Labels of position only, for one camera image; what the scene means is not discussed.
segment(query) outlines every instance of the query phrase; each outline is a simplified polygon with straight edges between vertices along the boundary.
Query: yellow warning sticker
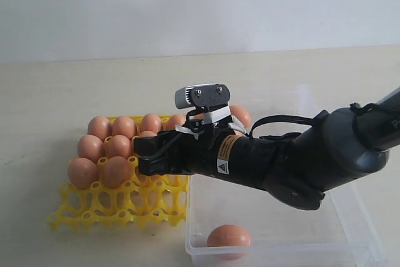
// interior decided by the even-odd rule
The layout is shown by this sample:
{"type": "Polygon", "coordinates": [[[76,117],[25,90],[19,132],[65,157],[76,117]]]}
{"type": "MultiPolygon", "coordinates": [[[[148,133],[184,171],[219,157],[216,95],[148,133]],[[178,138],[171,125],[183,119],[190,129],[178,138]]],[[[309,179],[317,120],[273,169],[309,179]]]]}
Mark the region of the yellow warning sticker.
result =
{"type": "Polygon", "coordinates": [[[229,156],[231,155],[233,144],[239,138],[240,136],[232,134],[230,136],[227,136],[220,145],[217,157],[217,171],[219,173],[229,174],[229,156]]]}

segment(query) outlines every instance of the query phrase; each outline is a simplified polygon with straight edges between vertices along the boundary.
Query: table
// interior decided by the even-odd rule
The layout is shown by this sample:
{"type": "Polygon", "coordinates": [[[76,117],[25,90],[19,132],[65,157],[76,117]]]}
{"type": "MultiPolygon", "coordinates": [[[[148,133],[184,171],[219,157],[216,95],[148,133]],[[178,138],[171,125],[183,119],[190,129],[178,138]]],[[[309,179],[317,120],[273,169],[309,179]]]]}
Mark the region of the table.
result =
{"type": "MultiPolygon", "coordinates": [[[[184,223],[49,230],[46,216],[59,205],[68,159],[95,115],[174,113],[175,90],[206,82],[225,83],[232,94],[308,84],[319,107],[333,110],[377,101],[399,78],[400,46],[0,65],[1,264],[191,265],[184,223]]],[[[358,181],[390,267],[400,265],[399,163],[400,148],[383,171],[358,181]]]]}

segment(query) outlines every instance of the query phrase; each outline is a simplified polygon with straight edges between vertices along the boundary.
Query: clear plastic container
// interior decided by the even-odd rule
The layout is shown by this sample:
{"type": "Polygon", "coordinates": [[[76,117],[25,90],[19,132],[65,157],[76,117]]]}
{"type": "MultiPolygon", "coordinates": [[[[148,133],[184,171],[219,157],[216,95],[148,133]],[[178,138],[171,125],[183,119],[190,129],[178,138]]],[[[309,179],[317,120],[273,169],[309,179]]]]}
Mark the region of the clear plastic container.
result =
{"type": "MultiPolygon", "coordinates": [[[[315,116],[319,111],[307,86],[293,91],[260,90],[235,95],[253,122],[271,114],[315,116]]],[[[296,124],[269,124],[257,134],[304,131],[296,124]]],[[[186,251],[194,266],[328,266],[383,267],[386,258],[373,225],[351,183],[327,193],[317,211],[290,208],[267,192],[201,175],[191,176],[187,206],[186,251]],[[236,224],[252,236],[248,247],[208,248],[208,234],[220,225],[236,224]],[[245,253],[236,261],[217,254],[245,253]]]]}

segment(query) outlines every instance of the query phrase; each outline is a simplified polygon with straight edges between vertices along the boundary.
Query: white wall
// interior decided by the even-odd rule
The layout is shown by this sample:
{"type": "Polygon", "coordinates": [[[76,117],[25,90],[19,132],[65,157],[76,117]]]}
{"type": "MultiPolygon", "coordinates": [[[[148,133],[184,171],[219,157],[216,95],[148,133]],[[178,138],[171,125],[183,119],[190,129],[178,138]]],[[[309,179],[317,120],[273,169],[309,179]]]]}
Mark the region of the white wall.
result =
{"type": "Polygon", "coordinates": [[[400,43],[400,0],[0,0],[0,63],[400,43]]]}

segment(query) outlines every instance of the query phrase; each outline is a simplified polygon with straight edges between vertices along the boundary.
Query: yellow egg tray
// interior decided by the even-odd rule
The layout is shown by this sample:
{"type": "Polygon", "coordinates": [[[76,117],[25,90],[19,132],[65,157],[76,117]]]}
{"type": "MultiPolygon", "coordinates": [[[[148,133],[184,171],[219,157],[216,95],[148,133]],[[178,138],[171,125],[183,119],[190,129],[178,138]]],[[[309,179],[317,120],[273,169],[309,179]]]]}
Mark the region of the yellow egg tray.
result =
{"type": "MultiPolygon", "coordinates": [[[[170,116],[160,117],[165,128],[170,116]]],[[[108,118],[113,122],[117,117],[108,118]]],[[[140,130],[143,116],[131,118],[140,130]]],[[[100,171],[107,160],[104,157],[97,162],[100,171]]],[[[188,176],[144,176],[138,172],[137,157],[131,156],[128,162],[133,175],[119,188],[103,186],[101,178],[84,190],[71,183],[62,184],[59,188],[61,205],[47,219],[50,228],[56,230],[60,225],[67,225],[71,229],[90,229],[96,223],[109,227],[125,226],[129,222],[145,228],[147,222],[167,221],[176,226],[186,220],[188,176]]]]}

